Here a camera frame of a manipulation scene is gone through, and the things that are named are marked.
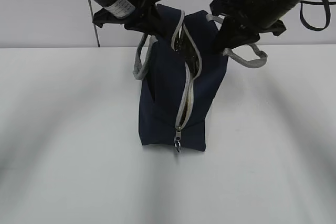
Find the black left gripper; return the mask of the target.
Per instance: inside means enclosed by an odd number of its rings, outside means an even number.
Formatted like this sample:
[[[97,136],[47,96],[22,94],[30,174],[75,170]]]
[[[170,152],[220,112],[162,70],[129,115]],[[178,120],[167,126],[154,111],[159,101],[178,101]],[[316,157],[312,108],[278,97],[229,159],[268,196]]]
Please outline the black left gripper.
[[[115,0],[93,16],[98,27],[104,24],[121,24],[126,30],[165,37],[166,25],[156,3],[161,0]]]

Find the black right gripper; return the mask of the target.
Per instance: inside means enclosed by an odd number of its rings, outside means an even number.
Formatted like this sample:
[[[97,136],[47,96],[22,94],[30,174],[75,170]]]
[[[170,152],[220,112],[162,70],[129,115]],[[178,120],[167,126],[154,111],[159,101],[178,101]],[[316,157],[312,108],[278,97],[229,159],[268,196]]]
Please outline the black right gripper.
[[[256,43],[263,33],[279,36],[286,31],[281,17],[287,12],[287,0],[213,0],[210,8],[212,20],[221,25],[214,52]]]

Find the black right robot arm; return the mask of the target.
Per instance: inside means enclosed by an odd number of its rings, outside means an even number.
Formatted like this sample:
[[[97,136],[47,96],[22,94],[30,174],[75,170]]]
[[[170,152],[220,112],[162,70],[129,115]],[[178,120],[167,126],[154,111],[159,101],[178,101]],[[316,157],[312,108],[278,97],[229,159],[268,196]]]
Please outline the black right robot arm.
[[[210,9],[215,17],[224,16],[222,26],[213,41],[216,52],[226,48],[256,43],[260,34],[272,33],[280,36],[286,31],[281,18],[297,4],[321,5],[324,7],[326,21],[323,27],[311,26],[300,13],[300,21],[312,31],[325,30],[331,21],[329,0],[213,0]]]

